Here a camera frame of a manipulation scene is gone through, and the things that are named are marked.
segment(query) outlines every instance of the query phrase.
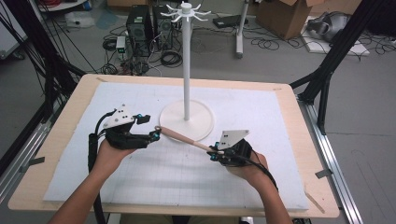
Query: white mat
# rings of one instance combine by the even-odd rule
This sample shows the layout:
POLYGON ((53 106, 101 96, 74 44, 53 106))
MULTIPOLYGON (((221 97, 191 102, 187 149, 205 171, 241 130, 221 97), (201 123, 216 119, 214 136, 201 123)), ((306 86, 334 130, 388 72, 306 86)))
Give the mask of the white mat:
MULTIPOLYGON (((329 43, 321 38, 315 31, 306 31, 306 25, 309 20, 313 20, 315 17, 309 16, 306 19, 306 23, 301 31, 302 39, 305 43, 306 49, 310 53, 328 53, 330 51, 329 43)), ((358 40, 355 45, 350 49, 347 55, 354 56, 368 56, 370 54, 369 50, 363 46, 363 44, 358 40)))
MULTIPOLYGON (((151 115, 132 133, 148 133, 158 125, 166 105, 180 100, 181 87, 102 83, 65 149, 45 194, 45 201, 64 201, 86 177, 88 134, 106 112, 126 104, 133 114, 151 115)), ((307 209, 289 137, 276 95, 270 91, 191 88, 191 99, 212 109, 213 132, 201 143, 212 146, 223 130, 250 130, 253 148, 267 156, 288 209, 307 209)), ((122 161, 101 190, 104 203, 169 204, 261 208, 259 194, 244 179, 231 175, 200 148, 161 136, 122 161)))

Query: table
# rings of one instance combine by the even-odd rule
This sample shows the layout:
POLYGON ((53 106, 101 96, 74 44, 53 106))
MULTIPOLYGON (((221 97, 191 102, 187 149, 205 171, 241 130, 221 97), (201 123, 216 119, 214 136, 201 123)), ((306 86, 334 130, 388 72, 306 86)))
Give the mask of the table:
MULTIPOLYGON (((36 157, 46 161, 29 168, 21 183, 11 197, 8 207, 15 210, 53 211, 61 203, 43 201, 43 196, 52 179, 57 161, 62 155, 73 131, 90 102, 96 87, 101 82, 120 82, 136 84, 183 85, 181 78, 166 77, 120 77, 105 75, 86 75, 78 83, 60 117, 52 127, 45 143, 36 157)), ((229 88, 273 91, 276 94, 295 159, 304 183, 309 202, 306 211, 289 211, 291 217, 338 217, 339 209, 332 194, 327 178, 318 179, 316 172, 321 171, 314 143, 304 122, 291 87, 287 84, 192 79, 193 87, 229 88)), ((168 214, 195 216, 239 216, 263 217, 264 212, 255 209, 203 208, 160 205, 103 204, 104 211, 111 213, 168 214)))

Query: person's left hand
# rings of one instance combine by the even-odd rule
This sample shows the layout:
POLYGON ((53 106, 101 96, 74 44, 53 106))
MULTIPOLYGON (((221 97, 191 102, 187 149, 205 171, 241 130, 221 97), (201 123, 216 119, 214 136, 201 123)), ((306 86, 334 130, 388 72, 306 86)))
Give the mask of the person's left hand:
POLYGON ((120 166, 122 159, 135 152, 135 149, 117 149, 112 147, 107 140, 103 140, 99 146, 98 156, 91 173, 107 179, 120 166))

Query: wooden stick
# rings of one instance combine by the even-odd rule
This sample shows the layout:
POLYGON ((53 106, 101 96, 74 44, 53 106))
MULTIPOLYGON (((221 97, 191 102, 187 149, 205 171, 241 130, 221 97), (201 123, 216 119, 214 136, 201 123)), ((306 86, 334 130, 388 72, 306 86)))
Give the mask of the wooden stick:
POLYGON ((190 144, 190 145, 192 145, 192 146, 201 148, 201 149, 203 149, 203 150, 205 150, 205 151, 208 151, 208 152, 215 152, 215 150, 213 150, 212 148, 207 147, 207 146, 205 146, 205 145, 203 145, 203 144, 201 144, 201 143, 199 143, 199 142, 195 142, 194 140, 192 140, 192 139, 190 139, 190 138, 184 136, 184 135, 181 134, 181 133, 177 133, 177 132, 172 131, 172 130, 170 130, 170 129, 168 129, 168 128, 165 128, 165 127, 163 127, 163 126, 156 126, 155 128, 156 128, 156 129, 157 129, 157 128, 161 128, 161 133, 162 133, 162 134, 165 134, 166 136, 175 138, 175 139, 178 140, 178 141, 181 141, 181 142, 190 144))

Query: gray floor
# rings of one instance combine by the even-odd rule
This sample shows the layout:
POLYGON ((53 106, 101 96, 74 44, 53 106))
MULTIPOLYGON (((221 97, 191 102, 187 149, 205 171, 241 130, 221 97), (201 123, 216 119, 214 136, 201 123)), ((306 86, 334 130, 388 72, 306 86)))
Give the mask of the gray floor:
MULTIPOLYGON (((117 12, 95 8, 92 11, 95 26, 70 30, 70 37, 95 68, 104 63, 102 37, 125 23, 125 17, 114 13, 117 12)), ((210 21, 196 24, 213 27, 210 21)), ((250 18, 247 28, 256 27, 250 18)), ((83 70, 92 70, 64 35, 61 38, 70 61, 83 70)), ((234 39, 233 35, 194 31, 191 77, 291 83, 313 72, 325 57, 308 53, 305 48, 294 49, 281 41, 278 41, 278 50, 260 49, 244 39, 244 58, 238 60, 234 57, 234 39)), ((395 52, 378 55, 373 50, 361 62, 347 56, 332 78, 326 130, 364 223, 394 223, 396 220, 395 59, 395 52)), ((163 77, 182 77, 181 67, 161 66, 159 69, 163 77)), ((154 69, 147 72, 150 77, 159 75, 154 69)), ((0 156, 43 100, 30 61, 0 61, 0 116, 3 121, 0 156)), ((52 214, 10 211, 7 208, 9 197, 0 205, 2 223, 44 223, 52 214)), ((342 215, 336 219, 314 218, 312 221, 347 223, 342 215)))

